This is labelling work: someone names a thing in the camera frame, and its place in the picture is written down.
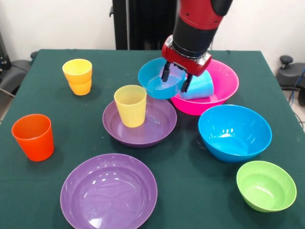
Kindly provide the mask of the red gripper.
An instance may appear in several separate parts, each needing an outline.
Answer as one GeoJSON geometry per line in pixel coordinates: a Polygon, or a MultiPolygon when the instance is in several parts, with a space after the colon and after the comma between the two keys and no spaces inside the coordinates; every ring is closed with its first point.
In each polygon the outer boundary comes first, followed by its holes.
{"type": "Polygon", "coordinates": [[[173,48],[172,35],[170,35],[163,44],[162,56],[166,60],[161,77],[163,82],[167,82],[169,78],[171,64],[176,65],[187,73],[185,81],[181,87],[182,93],[186,93],[188,91],[193,75],[200,76],[212,60],[212,55],[208,52],[205,52],[202,56],[198,58],[190,58],[179,54],[173,48]]]}

